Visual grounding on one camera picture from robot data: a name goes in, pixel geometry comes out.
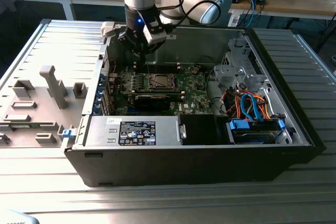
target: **barcode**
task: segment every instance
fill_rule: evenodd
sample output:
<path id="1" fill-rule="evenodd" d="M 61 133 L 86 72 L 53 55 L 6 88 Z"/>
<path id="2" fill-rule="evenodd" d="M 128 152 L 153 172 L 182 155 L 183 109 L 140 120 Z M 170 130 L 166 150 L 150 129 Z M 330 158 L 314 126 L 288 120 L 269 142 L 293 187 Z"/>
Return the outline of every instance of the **barcode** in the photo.
<path id="1" fill-rule="evenodd" d="M 235 18 L 233 18 L 232 23 L 236 24 L 236 23 L 238 23 L 238 20 L 239 20 L 239 17 L 235 17 Z"/>

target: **gray bracket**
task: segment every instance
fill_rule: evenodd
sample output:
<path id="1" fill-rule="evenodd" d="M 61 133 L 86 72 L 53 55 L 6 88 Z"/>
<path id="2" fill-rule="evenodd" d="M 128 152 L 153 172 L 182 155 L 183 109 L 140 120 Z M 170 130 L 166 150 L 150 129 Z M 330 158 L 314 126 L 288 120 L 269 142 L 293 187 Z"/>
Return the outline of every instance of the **gray bracket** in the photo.
<path id="1" fill-rule="evenodd" d="M 64 85 L 59 86 L 59 82 L 55 78 L 55 67 L 54 66 L 42 66 L 40 70 L 40 75 L 46 79 L 50 93 L 53 94 L 53 97 L 57 103 L 57 106 L 60 109 L 65 109 L 68 105 L 67 101 L 64 99 Z"/>

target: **table leg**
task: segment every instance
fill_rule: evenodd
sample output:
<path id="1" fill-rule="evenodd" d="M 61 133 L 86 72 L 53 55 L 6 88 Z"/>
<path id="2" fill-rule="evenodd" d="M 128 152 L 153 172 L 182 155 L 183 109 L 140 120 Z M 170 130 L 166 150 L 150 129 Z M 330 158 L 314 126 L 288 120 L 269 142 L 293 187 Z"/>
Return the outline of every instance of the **table leg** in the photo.
<path id="1" fill-rule="evenodd" d="M 76 20 L 75 10 L 71 1 L 70 0 L 63 1 L 62 6 L 67 20 Z"/>

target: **motherboard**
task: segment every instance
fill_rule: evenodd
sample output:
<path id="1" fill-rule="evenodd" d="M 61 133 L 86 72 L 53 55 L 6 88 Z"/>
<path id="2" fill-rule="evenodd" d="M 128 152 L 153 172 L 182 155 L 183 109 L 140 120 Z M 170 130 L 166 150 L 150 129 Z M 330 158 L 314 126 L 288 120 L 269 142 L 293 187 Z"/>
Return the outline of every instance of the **motherboard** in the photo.
<path id="1" fill-rule="evenodd" d="M 212 114 L 205 92 L 205 71 L 195 65 L 117 68 L 109 80 L 111 114 Z"/>

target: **warning label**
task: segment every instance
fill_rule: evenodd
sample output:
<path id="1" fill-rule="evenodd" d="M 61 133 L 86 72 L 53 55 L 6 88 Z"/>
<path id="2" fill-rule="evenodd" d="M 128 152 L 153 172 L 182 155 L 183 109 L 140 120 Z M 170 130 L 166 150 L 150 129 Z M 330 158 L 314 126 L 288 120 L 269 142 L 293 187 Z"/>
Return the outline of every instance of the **warning label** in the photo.
<path id="1" fill-rule="evenodd" d="M 155 122 L 121 122 L 119 145 L 156 145 Z"/>

